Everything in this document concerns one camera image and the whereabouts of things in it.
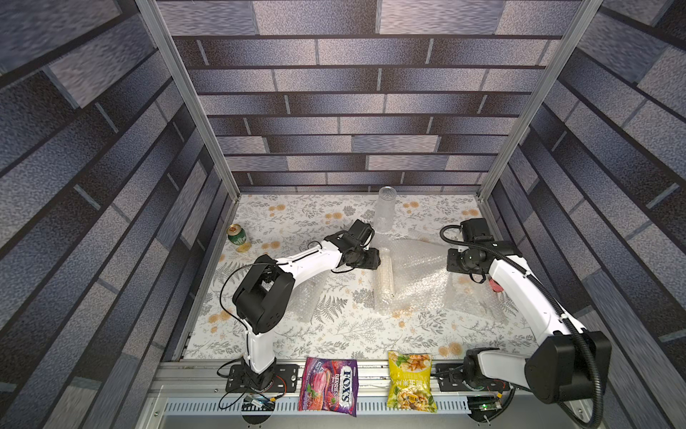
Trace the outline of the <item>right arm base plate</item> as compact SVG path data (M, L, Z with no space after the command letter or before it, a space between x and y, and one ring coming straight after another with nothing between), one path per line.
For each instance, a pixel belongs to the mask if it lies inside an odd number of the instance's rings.
M432 377L443 393L505 393L511 390L510 384L504 381L465 372L461 363L436 364Z

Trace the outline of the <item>bubble wrap sheet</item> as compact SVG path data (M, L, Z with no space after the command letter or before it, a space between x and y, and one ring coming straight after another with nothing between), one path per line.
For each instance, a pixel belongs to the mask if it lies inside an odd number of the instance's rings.
M489 284L473 282L467 275L448 274L446 307L492 322L507 321L505 295Z

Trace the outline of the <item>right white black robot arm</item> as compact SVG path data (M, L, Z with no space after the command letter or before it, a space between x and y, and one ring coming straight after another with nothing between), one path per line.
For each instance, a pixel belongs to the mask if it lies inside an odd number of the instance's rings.
M456 225L462 235L450 238L450 273L498 284L525 317L537 343L530 356L499 349L470 350L464 359L464 380L476 384L500 380L523 387L543 403L602 399L612 345L600 331L591 331L567 312L510 241L496 241L482 218Z

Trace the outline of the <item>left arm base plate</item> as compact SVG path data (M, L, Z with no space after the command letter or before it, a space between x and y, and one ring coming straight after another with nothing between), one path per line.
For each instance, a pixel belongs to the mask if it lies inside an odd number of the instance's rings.
M298 385L296 364L272 364L258 374L246 363L233 365L227 374L221 369L218 374L226 379L227 393L294 393Z

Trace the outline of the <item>white ribbed ceramic vase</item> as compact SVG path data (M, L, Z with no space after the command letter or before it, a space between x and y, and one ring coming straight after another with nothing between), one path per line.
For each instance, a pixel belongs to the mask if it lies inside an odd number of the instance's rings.
M395 297L393 260L388 248L380 248L379 256L380 265L376 270L375 297L386 305L390 304Z

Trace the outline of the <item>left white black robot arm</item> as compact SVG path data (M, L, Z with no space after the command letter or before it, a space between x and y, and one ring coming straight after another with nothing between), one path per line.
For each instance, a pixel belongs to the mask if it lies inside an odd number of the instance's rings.
M247 331L244 362L255 375L273 369L273 329L282 321L298 286L321 273L376 270L380 251L371 246L375 230L357 220L348 230L334 232L291 257L259 257L232 297L236 316Z

